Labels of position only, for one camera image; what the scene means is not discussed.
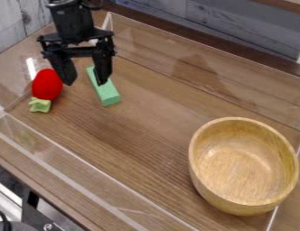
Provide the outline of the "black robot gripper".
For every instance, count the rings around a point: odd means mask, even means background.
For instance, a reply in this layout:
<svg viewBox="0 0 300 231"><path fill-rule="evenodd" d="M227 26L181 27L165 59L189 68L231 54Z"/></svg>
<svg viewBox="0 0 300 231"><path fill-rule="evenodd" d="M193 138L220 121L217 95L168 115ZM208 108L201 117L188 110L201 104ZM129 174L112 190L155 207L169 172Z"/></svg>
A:
<svg viewBox="0 0 300 231"><path fill-rule="evenodd" d="M113 33L93 26L92 11L104 7L104 0L48 0L56 31L37 37L42 56L61 80L70 86L77 73L70 58L92 56L96 84L104 85L112 73Z"/></svg>

